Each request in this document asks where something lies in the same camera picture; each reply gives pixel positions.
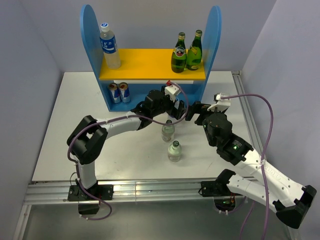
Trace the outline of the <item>rear clear glass bottle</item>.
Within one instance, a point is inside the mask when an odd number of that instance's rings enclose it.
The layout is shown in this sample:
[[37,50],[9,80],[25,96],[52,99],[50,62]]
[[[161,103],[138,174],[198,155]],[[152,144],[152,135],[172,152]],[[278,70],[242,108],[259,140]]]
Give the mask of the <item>rear clear glass bottle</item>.
[[175,126],[172,125],[172,121],[168,119],[166,125],[161,128],[161,138],[164,142],[172,142],[174,140]]

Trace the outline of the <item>right Red Bull can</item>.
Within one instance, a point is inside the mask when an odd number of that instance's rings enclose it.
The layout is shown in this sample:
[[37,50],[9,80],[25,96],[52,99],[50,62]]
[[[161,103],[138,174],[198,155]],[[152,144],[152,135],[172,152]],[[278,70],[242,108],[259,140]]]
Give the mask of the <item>right Red Bull can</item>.
[[126,82],[118,84],[121,100],[124,104],[128,104],[131,101],[129,86]]

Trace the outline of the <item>green Perrier lemon bottle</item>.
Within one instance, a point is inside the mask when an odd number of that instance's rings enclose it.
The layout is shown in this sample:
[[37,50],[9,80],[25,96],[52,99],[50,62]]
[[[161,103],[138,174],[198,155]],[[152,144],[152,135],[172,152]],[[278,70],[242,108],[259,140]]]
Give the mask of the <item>green Perrier lemon bottle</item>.
[[203,32],[200,29],[195,31],[195,37],[187,52],[186,68],[190,71],[195,71],[200,67],[202,61],[202,37]]

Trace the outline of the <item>aluminium mounting rail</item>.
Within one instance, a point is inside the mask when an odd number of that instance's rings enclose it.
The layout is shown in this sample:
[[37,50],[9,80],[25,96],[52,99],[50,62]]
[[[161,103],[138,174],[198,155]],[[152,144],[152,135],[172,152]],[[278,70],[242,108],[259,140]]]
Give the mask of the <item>aluminium mounting rail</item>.
[[[198,194],[201,182],[207,179],[158,179],[158,180],[106,180],[100,185],[113,185],[111,200],[106,202],[161,202],[203,200]],[[96,200],[70,201],[70,182],[38,182],[30,184],[23,200],[24,205],[97,204]]]

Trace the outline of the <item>red bull can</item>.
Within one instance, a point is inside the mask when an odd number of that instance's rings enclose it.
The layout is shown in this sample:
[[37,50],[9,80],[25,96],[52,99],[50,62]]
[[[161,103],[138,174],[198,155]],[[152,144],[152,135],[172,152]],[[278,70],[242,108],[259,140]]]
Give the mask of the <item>red bull can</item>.
[[118,85],[116,83],[110,83],[108,85],[108,90],[111,95],[111,99],[114,104],[119,104],[121,102],[120,92],[118,89]]
[[128,104],[131,101],[129,86],[126,82],[118,84],[121,100],[124,104]]

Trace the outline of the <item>blue and yellow shelf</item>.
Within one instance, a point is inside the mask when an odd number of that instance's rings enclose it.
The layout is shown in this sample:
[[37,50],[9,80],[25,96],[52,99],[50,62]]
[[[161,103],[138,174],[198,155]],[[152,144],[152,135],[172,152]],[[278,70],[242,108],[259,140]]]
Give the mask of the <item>blue and yellow shelf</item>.
[[[106,106],[111,112],[126,112],[144,100],[155,81],[193,81],[184,84],[184,91],[190,101],[200,101],[218,51],[222,14],[219,6],[211,8],[202,39],[202,63],[198,70],[174,73],[171,70],[172,49],[125,48],[119,50],[121,67],[108,69],[100,43],[100,29],[93,8],[84,4],[80,10],[80,32],[82,43],[93,73],[100,87]],[[129,103],[113,102],[108,85],[114,81],[129,84]]]

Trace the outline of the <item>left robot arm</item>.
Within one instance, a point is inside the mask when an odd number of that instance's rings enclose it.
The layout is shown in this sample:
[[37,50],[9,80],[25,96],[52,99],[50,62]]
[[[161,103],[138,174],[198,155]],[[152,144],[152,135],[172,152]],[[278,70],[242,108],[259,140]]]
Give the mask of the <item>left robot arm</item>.
[[183,101],[175,108],[176,97],[184,91],[175,84],[163,86],[161,90],[151,90],[145,100],[136,105],[124,116],[97,120],[91,115],[85,116],[67,139],[67,158],[75,164],[79,194],[91,200],[98,193],[95,174],[95,160],[100,155],[107,139],[129,131],[138,131],[151,123],[165,126],[166,123],[154,120],[167,113],[181,122],[187,115],[188,107]]

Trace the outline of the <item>front clear glass bottle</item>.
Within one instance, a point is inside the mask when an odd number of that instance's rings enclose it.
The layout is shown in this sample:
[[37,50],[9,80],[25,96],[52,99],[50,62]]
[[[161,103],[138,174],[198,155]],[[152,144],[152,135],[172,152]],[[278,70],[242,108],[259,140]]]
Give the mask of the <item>front clear glass bottle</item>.
[[182,147],[179,141],[174,140],[168,147],[167,156],[172,162],[178,162],[182,155]]

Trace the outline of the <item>green Perrier bottle red label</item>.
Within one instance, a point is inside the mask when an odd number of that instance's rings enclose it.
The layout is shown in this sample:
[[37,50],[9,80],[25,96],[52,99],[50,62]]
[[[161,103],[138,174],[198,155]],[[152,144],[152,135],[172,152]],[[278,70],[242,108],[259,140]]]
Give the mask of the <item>green Perrier bottle red label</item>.
[[185,33],[178,34],[178,41],[171,55],[171,70],[174,73],[182,73],[186,66],[187,52],[185,46]]

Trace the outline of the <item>left Red Bull can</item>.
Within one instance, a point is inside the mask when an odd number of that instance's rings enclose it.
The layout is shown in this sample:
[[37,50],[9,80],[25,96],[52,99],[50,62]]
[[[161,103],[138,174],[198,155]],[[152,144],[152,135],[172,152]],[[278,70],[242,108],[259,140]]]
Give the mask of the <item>left Red Bull can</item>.
[[114,104],[119,104],[121,102],[120,92],[118,89],[118,85],[116,83],[110,83],[108,85],[108,90],[111,95],[111,99]]

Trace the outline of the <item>clear glass bottle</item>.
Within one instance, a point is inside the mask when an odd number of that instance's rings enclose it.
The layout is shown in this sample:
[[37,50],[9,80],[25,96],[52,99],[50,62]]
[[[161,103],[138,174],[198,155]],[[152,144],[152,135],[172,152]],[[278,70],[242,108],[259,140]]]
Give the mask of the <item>clear glass bottle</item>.
[[172,121],[168,119],[166,125],[161,128],[161,138],[164,142],[172,142],[174,140],[175,126],[172,125]]
[[178,162],[182,155],[182,147],[179,141],[174,140],[168,147],[167,156],[172,162]]

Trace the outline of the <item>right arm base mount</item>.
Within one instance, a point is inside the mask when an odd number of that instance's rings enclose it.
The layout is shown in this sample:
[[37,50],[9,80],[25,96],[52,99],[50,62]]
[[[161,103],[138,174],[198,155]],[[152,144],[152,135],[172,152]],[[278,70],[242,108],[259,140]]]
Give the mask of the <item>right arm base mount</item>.
[[198,194],[203,198],[212,198],[214,210],[226,216],[235,213],[247,200],[246,197],[243,197],[240,199],[240,202],[237,202],[236,196],[241,195],[231,192],[226,185],[223,185],[217,180],[202,181]]

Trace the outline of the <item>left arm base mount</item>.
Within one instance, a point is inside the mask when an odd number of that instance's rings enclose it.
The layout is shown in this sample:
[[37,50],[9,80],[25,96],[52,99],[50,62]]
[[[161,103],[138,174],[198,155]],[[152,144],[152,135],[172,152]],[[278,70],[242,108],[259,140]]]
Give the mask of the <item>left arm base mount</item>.
[[114,186],[112,184],[95,184],[85,193],[79,184],[71,185],[68,191],[68,202],[78,202],[78,213],[84,217],[96,215],[100,210],[101,202],[110,201],[113,198]]

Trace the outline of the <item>Pocari Sweat bottle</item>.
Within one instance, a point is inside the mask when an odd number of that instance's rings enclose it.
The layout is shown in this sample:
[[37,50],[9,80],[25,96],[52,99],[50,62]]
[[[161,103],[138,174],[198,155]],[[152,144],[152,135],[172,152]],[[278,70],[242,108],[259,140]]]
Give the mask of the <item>Pocari Sweat bottle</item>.
[[120,54],[114,32],[107,22],[100,24],[100,44],[109,69],[118,69],[121,66]]
[[[178,109],[179,108],[179,103],[180,103],[180,99],[178,98],[178,97],[176,97],[175,98],[175,103],[174,103],[174,107],[176,108],[176,109]],[[167,120],[171,120],[172,122],[175,122],[176,121],[176,119],[172,116],[172,115],[167,115]]]

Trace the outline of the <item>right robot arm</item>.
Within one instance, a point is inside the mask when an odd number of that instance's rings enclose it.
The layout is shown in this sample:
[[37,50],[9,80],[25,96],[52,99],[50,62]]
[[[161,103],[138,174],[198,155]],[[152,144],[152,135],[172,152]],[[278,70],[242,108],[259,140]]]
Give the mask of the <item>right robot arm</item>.
[[201,182],[203,197],[227,196],[234,193],[266,205],[290,228],[298,229],[310,209],[316,189],[301,185],[261,158],[253,146],[233,133],[233,125],[225,111],[217,105],[195,101],[187,111],[186,120],[197,114],[195,124],[202,126],[211,147],[237,170],[254,178],[247,180],[230,169],[224,169],[216,180]]

